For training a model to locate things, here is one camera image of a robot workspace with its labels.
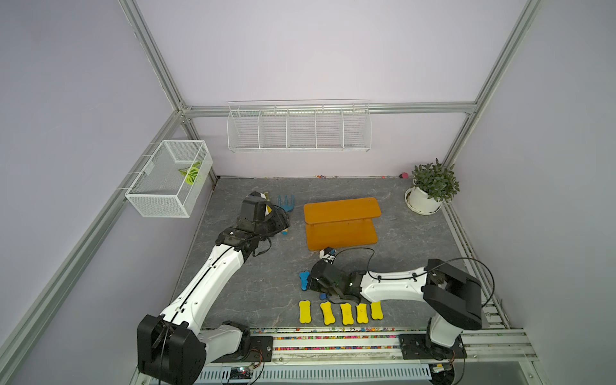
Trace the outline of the orange wooden two-tier shelf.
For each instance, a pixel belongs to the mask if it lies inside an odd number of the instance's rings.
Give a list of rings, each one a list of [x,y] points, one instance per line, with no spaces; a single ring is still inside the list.
[[[304,206],[306,244],[309,250],[374,245],[373,223],[381,216],[375,197],[310,203]]]

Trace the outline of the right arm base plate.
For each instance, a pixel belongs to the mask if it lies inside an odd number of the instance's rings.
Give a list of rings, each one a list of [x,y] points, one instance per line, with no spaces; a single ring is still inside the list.
[[[427,334],[401,334],[399,345],[404,360],[456,361],[468,357],[460,336],[457,337],[452,347],[443,347],[432,343]]]

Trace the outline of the yellow eraser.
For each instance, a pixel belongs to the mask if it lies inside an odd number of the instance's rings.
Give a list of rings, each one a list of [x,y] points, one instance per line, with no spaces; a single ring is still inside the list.
[[[356,321],[358,324],[368,324],[367,304],[360,303],[356,306]]]
[[[383,309],[381,302],[371,303],[371,316],[375,321],[383,320]]]
[[[311,317],[311,302],[309,300],[303,300],[298,303],[299,307],[299,322],[301,324],[310,324],[312,322]]]
[[[339,306],[340,306],[340,310],[341,310],[341,313],[342,313],[343,325],[345,325],[345,326],[353,325],[355,323],[355,321],[354,321],[354,317],[353,317],[353,312],[352,312],[351,304],[350,303],[341,303]]]
[[[323,316],[323,322],[326,326],[330,326],[333,325],[336,322],[333,310],[332,310],[332,303],[331,302],[323,302],[319,305],[321,311],[322,311],[322,316]]]

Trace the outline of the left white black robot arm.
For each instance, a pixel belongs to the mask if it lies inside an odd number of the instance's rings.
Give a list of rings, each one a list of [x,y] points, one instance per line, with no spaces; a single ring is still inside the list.
[[[207,332],[201,327],[229,280],[249,257],[260,255],[260,243],[270,242],[289,227],[283,208],[261,192],[249,194],[235,225],[219,233],[210,256],[187,287],[159,315],[147,314],[139,323],[139,373],[168,384],[193,384],[211,362],[248,358],[247,326],[227,321]]]

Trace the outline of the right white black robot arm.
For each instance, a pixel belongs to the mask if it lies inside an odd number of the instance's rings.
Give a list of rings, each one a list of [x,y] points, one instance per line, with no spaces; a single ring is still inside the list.
[[[349,274],[324,259],[309,272],[306,288],[357,304],[389,300],[426,303],[436,312],[428,323],[427,341],[443,348],[453,347],[462,332],[483,327],[479,280],[436,258],[416,270]]]

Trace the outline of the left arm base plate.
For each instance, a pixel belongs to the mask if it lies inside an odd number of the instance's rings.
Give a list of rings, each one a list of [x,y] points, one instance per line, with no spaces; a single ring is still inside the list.
[[[251,336],[244,339],[234,353],[216,359],[215,363],[268,363],[274,352],[274,339],[271,336]]]

